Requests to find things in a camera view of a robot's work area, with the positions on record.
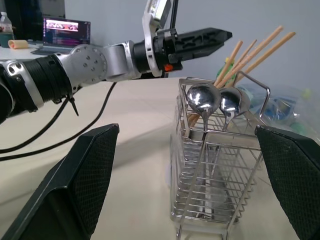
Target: wire basket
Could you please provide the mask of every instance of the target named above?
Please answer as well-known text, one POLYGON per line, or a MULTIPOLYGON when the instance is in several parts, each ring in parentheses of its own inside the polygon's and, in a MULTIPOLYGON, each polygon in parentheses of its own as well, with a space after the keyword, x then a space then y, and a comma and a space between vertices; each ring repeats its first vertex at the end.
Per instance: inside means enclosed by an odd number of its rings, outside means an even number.
MULTIPOLYGON (((266 89, 266 105, 269 88, 253 81, 266 89)), ((221 234, 227 239, 231 227, 240 222, 263 160, 255 136, 257 124, 263 123, 262 114, 257 120, 248 111, 222 131, 225 116, 218 110, 208 121, 208 131, 203 131, 200 119, 190 127, 188 116, 195 113, 188 107, 186 93, 190 86, 203 82, 213 81, 179 80, 170 144, 170 217, 177 226, 177 240, 182 229, 221 234)))

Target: plastic bag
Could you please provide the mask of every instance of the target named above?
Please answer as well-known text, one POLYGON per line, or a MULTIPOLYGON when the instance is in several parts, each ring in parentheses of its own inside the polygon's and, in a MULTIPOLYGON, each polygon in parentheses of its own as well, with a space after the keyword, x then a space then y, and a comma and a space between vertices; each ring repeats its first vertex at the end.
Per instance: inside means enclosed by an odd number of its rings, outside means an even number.
MULTIPOLYGON (((271 127, 292 131, 320 144, 320 97, 310 89, 286 85, 269 85, 271 95, 263 120, 271 127)), ((239 84, 251 100, 250 111, 259 117, 266 99, 266 90, 254 83, 239 84)))

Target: laptop screen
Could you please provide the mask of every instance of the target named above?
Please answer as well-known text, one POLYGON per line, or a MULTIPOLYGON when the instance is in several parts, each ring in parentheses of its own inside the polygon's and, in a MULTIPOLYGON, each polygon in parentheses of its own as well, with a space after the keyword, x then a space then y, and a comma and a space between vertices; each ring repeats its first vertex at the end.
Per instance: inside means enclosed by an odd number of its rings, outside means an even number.
POLYGON ((75 47, 90 44, 91 24, 89 21, 62 18, 43 18, 43 43, 75 47))

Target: silver robot arm segment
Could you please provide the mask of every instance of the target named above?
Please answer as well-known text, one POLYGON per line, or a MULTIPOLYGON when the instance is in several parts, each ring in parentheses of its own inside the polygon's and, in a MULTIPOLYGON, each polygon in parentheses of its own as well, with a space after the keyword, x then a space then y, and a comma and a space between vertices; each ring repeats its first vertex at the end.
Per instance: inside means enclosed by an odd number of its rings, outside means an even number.
POLYGON ((0 62, 0 124, 21 112, 36 112, 48 101, 58 104, 69 98, 74 106, 74 93, 102 80, 158 78, 181 70, 182 61, 209 56, 232 37, 231 32, 215 28, 184 34, 174 28, 162 30, 170 8, 171 0, 148 0, 141 42, 82 44, 70 54, 0 62))

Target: table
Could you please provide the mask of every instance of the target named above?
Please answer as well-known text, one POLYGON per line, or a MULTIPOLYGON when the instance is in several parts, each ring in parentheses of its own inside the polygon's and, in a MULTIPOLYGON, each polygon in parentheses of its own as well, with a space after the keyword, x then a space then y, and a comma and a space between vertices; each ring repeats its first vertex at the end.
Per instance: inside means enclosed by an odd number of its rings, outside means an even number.
MULTIPOLYGON (((31 51, 33 49, 0 48, 0 59, 39 57, 31 51)), ((98 114, 110 85, 101 82, 79 91, 75 96, 79 117, 67 105, 48 132, 16 153, 49 146, 78 132, 98 114)), ((92 240, 175 239, 176 229, 170 220, 170 189, 165 175, 170 162, 170 132, 177 94, 178 78, 123 81, 115 86, 105 112, 94 125, 119 123, 120 133, 110 186, 92 240)), ((47 102, 36 113, 7 119, 0 125, 1 148, 17 145, 35 134, 58 108, 47 102)), ((0 236, 48 170, 73 143, 39 155, 0 162, 0 236)), ((273 193, 265 166, 257 176, 257 188, 230 240, 297 240, 273 193)), ((182 239, 220 238, 185 232, 182 239)))

